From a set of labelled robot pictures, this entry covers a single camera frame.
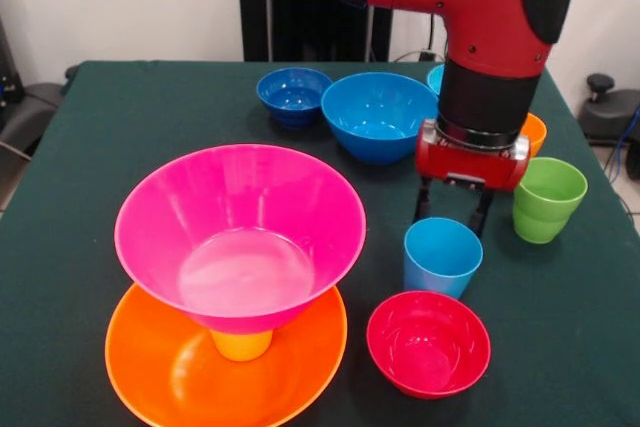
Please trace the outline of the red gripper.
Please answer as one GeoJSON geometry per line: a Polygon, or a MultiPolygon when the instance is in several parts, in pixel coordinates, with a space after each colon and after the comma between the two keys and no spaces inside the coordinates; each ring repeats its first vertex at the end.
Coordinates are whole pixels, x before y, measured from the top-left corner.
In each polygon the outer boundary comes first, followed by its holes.
{"type": "Polygon", "coordinates": [[[507,149],[478,150],[453,143],[441,135],[435,120],[425,120],[417,137],[415,161],[422,176],[412,222],[430,216],[432,179],[462,181],[485,187],[469,219],[469,229],[482,237],[495,191],[512,191],[529,163],[530,141],[519,135],[507,149]]]}

